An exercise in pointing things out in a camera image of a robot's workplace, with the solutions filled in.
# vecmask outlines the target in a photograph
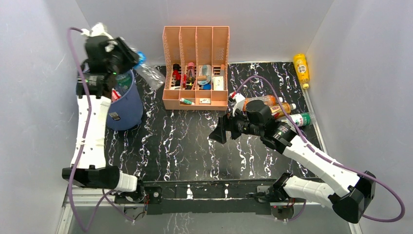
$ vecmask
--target black tabletop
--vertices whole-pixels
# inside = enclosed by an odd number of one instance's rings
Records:
[[[165,74],[165,66],[158,69]],[[297,105],[292,114],[308,112],[305,98],[291,62],[236,63],[228,67],[228,90],[234,91],[246,78],[269,79],[277,94]],[[271,94],[258,79],[242,91],[247,97]],[[256,136],[241,136],[222,145],[207,137],[215,128],[220,111],[165,110],[163,87],[151,90],[143,79],[136,83],[144,104],[142,124],[127,131],[106,129],[105,157],[130,175],[154,180],[212,180],[278,178],[289,172],[314,176],[299,163],[266,148]],[[302,127],[307,139],[319,147],[312,125]]]

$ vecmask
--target bin label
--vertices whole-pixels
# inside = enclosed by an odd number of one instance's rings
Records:
[[[120,117],[116,112],[109,113],[109,116],[112,117],[115,121],[120,120]]]

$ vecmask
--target gray floor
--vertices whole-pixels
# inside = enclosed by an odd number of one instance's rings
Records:
[[[92,213],[91,207],[78,207],[77,210],[87,223]],[[72,220],[69,233],[83,233],[77,222]],[[112,207],[100,207],[89,231],[90,234],[105,233],[145,233],[145,234],[350,234],[346,221],[332,210],[320,205],[305,208],[301,217],[284,224],[275,222],[271,216],[254,213],[229,214],[162,214],[147,215],[135,225],[125,222]]]

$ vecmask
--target blue trash bin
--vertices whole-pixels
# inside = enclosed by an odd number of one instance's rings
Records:
[[[143,104],[135,84],[135,75],[129,71],[132,77],[132,85],[129,90],[112,102],[106,125],[116,131],[127,130],[142,122]]]

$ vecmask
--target small white box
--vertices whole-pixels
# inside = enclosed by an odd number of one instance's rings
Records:
[[[224,90],[224,77],[214,77],[214,90]]]
[[[199,99],[199,104],[211,104],[211,99],[210,98],[200,98]]]

